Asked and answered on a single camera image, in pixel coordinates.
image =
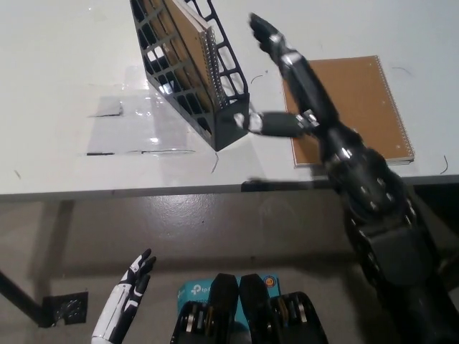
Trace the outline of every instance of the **robotic hand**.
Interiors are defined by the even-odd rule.
[[[150,280],[156,257],[151,249],[137,257],[113,288],[93,332],[92,344],[121,344]]]
[[[401,178],[346,127],[306,58],[270,23],[252,14],[260,48],[279,67],[300,110],[235,116],[260,135],[311,135],[341,196],[346,232],[369,283],[406,343],[459,343],[459,314],[437,274],[439,256]]]

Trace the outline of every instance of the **concrete floor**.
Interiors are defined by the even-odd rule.
[[[425,210],[442,248],[458,240]],[[273,272],[312,299],[329,342],[396,343],[331,191],[0,204],[0,270],[33,298],[89,291],[84,325],[37,329],[0,297],[0,343],[89,343],[115,283],[146,247],[158,261],[124,343],[168,343],[176,291],[218,272]]]

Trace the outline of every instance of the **robot finger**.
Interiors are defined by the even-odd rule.
[[[156,262],[156,257],[152,257],[152,258],[146,260],[142,264],[141,269],[138,272],[138,275],[139,276],[144,276],[145,274],[150,273],[151,270],[153,269],[153,266],[154,266],[155,262]]]

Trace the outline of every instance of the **brown notebook cover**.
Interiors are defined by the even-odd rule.
[[[176,0],[164,0],[171,16],[169,16],[167,10],[164,9],[158,14],[157,19],[152,19],[150,21],[150,24],[158,36],[158,39],[163,39],[171,33],[176,32],[174,23],[171,20],[171,17],[174,18],[175,25],[180,32],[183,42],[180,40],[179,36],[176,36],[170,43],[164,43],[162,50],[170,64],[174,66],[187,60],[188,54],[186,53],[186,48],[188,49],[189,55],[193,59],[196,68],[194,68],[192,64],[185,66],[183,69],[178,68],[175,71],[176,77],[180,80],[184,88],[188,90],[199,86],[200,76],[207,92],[200,91],[197,93],[197,96],[204,106],[204,110],[212,111],[212,109],[218,108],[218,99],[216,99],[216,95],[212,89],[212,77],[209,73],[209,66],[207,65],[205,56],[206,48],[204,46],[204,40],[207,38],[206,32],[199,32],[186,17],[183,9],[177,6],[175,1]],[[162,5],[162,0],[143,0],[143,3],[146,12],[150,14]]]
[[[392,98],[378,56],[310,61],[338,110],[341,121],[357,130],[365,144],[379,151],[388,163],[414,159],[410,141]],[[298,107],[284,82],[287,111]],[[318,144],[305,136],[292,139],[295,166],[320,163]]]

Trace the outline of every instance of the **spiral notebook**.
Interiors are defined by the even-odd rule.
[[[365,144],[379,151],[390,164],[415,158],[378,56],[310,61],[338,110],[341,121],[356,130]],[[298,113],[284,82],[285,106]],[[292,139],[295,167],[320,163],[316,139]]]
[[[219,77],[213,28],[183,0],[143,0],[147,14],[154,13],[162,4],[169,12],[160,11],[158,19],[150,21],[158,39],[165,41],[161,45],[162,51],[171,66],[185,63],[183,69],[175,71],[180,85],[189,90],[199,87],[202,81],[204,90],[197,91],[199,102],[205,112],[217,111],[223,106],[226,96]]]

